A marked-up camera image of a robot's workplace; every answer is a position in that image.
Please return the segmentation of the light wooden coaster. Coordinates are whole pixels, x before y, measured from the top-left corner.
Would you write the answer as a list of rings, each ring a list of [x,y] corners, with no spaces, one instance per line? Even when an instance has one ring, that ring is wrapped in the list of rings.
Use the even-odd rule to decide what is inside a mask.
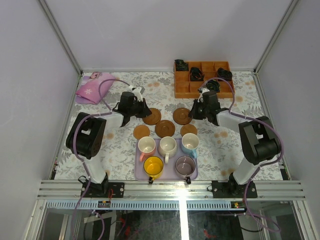
[[[198,130],[193,124],[185,124],[181,127],[180,134],[183,137],[185,134],[188,134],[188,133],[197,135]]]
[[[133,130],[133,136],[137,140],[140,140],[143,137],[149,137],[150,129],[146,125],[138,125]]]

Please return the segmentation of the dark wooden coaster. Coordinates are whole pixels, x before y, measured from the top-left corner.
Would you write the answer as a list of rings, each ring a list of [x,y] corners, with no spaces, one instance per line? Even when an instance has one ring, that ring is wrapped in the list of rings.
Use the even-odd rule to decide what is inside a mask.
[[[142,121],[146,125],[153,126],[153,125],[156,125],[162,119],[162,114],[160,110],[157,108],[150,108],[150,111],[151,111],[151,115],[144,117]]]
[[[155,125],[155,133],[158,137],[172,137],[175,134],[176,127],[173,122],[169,120],[160,120]]]
[[[173,112],[173,120],[179,125],[187,125],[192,121],[189,117],[190,110],[184,107],[177,108]]]

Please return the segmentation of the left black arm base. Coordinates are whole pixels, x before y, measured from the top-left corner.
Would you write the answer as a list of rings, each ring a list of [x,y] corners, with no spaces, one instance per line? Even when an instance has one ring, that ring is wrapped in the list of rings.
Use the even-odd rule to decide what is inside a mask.
[[[84,198],[108,198],[118,199],[124,197],[125,183],[124,182],[110,182],[108,175],[105,175],[102,183],[90,183],[88,190],[85,192],[89,180],[84,176],[80,176],[78,181],[82,184],[81,195]]]

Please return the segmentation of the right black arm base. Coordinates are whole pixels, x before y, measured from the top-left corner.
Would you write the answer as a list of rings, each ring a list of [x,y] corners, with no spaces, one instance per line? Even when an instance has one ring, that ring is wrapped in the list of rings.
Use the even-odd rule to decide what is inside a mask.
[[[237,184],[233,174],[231,174],[229,180],[212,180],[211,190],[208,189],[208,191],[212,192],[215,199],[235,199],[243,198],[244,196],[249,199],[256,199],[258,194],[255,183],[250,181],[245,192],[246,187],[246,183],[242,185]]]

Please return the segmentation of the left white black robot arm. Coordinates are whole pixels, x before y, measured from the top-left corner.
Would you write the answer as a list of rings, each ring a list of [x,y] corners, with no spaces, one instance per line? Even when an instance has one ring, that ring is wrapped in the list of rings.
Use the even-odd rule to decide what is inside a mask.
[[[105,197],[110,190],[107,175],[101,162],[96,159],[106,129],[122,128],[131,117],[145,118],[152,114],[141,93],[124,91],[120,101],[109,112],[89,114],[80,112],[66,138],[66,147],[82,162],[92,191]]]

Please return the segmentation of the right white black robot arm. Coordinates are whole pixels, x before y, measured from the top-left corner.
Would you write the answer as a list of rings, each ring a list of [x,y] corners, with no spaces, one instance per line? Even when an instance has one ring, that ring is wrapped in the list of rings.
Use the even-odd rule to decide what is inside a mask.
[[[224,127],[240,135],[243,160],[231,174],[228,192],[240,197],[246,191],[257,169],[269,163],[282,151],[282,142],[267,116],[248,117],[222,108],[214,91],[203,92],[193,101],[188,116],[195,120],[208,120],[218,127]]]

